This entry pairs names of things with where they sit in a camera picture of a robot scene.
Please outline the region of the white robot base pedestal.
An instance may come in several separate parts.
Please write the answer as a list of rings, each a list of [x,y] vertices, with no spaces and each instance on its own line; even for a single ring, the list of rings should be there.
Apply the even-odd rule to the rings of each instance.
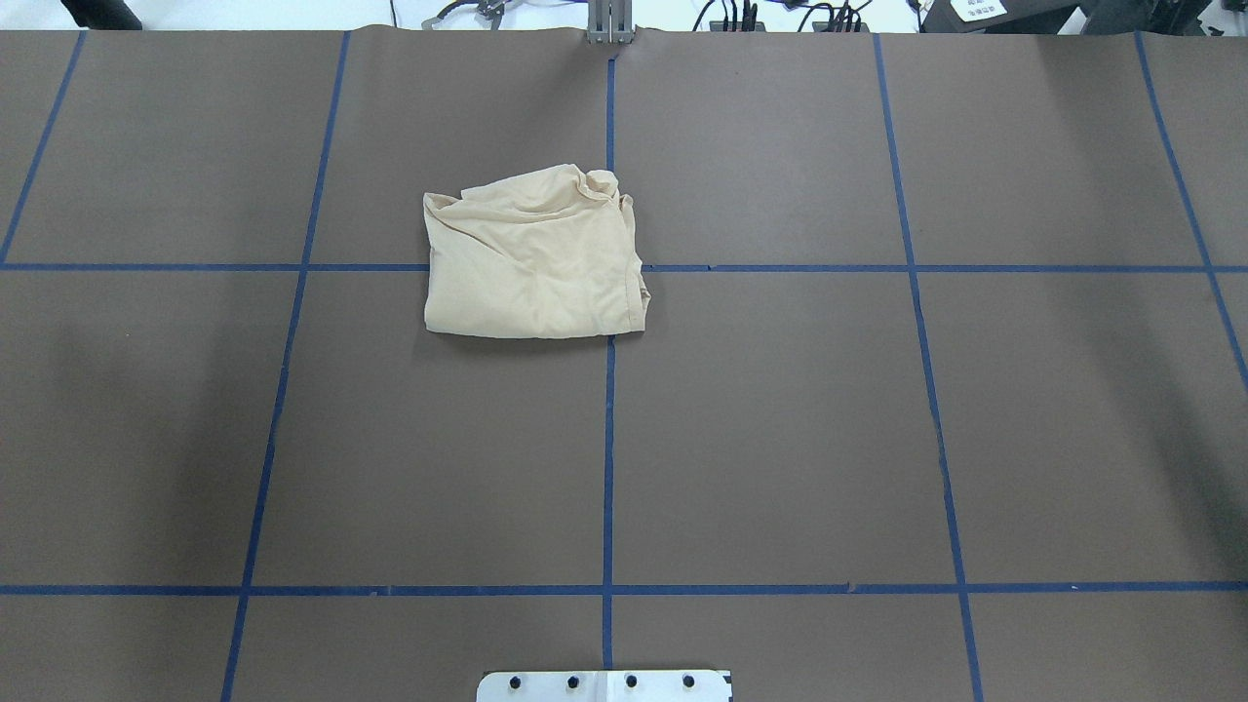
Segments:
[[[477,701],[731,701],[729,671],[584,670],[490,672]]]

